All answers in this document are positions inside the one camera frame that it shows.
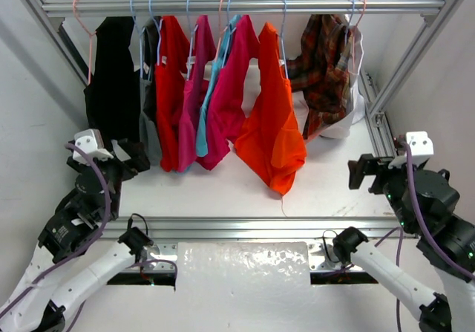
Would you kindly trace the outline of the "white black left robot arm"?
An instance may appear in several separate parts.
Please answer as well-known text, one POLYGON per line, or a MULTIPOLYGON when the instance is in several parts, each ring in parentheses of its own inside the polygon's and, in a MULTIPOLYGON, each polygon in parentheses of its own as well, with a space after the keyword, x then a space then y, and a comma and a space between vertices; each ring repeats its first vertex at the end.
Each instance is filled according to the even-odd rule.
POLYGON ((153 241, 128 226, 94 263, 65 281, 73 263, 118 217, 122 183, 150 168, 141 143, 109 144, 78 134, 66 145, 77 177, 41 231, 27 269, 1 307, 2 331, 70 331, 85 301, 126 267, 143 262, 153 241))

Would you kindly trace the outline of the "orange t shirt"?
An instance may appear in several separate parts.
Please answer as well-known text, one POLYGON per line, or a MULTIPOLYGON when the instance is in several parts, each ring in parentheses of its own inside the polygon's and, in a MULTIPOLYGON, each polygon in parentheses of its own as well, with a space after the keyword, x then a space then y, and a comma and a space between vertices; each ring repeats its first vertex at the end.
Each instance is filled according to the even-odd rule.
POLYGON ((277 29, 265 23, 258 40, 261 91, 234 148, 266 186, 283 197, 305 164, 307 150, 294 112, 290 81, 281 64, 277 29))

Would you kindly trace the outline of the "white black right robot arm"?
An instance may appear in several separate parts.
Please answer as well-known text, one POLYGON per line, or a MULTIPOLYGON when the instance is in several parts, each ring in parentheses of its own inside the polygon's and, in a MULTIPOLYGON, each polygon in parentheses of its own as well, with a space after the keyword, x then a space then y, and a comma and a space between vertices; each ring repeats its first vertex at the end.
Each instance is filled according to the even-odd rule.
POLYGON ((423 285, 391 261, 359 229, 348 227, 332 240, 332 255, 343 268, 362 268, 405 307, 421 331, 474 330, 474 224, 454 212, 459 193, 449 184, 447 170, 426 170, 405 158, 396 166, 388 157, 363 154, 348 163, 349 188, 384 195, 393 209, 399 232, 416 235, 417 249, 439 276, 443 292, 423 285))

